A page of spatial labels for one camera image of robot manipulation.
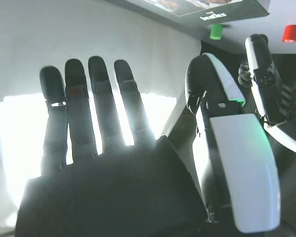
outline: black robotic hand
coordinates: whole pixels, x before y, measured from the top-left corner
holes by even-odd
[[[155,141],[129,65],[116,61],[114,74],[134,146],[124,144],[103,59],[91,57],[88,67],[103,153],[97,154],[81,62],[67,61],[65,89],[55,67],[43,68],[49,119],[42,175],[27,184],[15,236],[199,236],[207,216],[202,200],[167,137]]]

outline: bright light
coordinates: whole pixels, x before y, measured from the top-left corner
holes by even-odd
[[[113,92],[119,121],[126,145],[134,140],[129,127],[120,94]],[[176,105],[175,98],[142,94],[143,104],[155,138],[159,138],[163,126]],[[102,153],[102,140],[96,117],[92,93],[90,110],[98,153]],[[0,103],[0,138],[3,165],[12,199],[20,206],[28,179],[40,176],[40,160],[48,120],[47,107],[42,94],[5,97]],[[68,132],[67,164],[72,163],[71,140]]]

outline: green object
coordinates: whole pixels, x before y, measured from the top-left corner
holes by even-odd
[[[223,25],[213,24],[210,39],[220,40],[222,38],[222,29],[223,29]]]

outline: red cap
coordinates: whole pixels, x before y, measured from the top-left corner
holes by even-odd
[[[289,25],[285,27],[282,41],[284,43],[295,43],[296,42],[296,25]]]

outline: black finger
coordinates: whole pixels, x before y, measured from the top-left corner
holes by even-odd
[[[107,68],[99,56],[89,59],[91,87],[102,137],[103,152],[124,146],[122,130],[112,93]]]
[[[154,141],[154,135],[128,63],[124,60],[117,60],[114,63],[114,74],[123,98],[134,143]]]
[[[66,165],[68,120],[64,82],[58,69],[45,67],[39,78],[49,114],[41,160],[43,175]]]
[[[65,65],[66,96],[73,161],[97,155],[86,77],[81,62],[70,59]]]

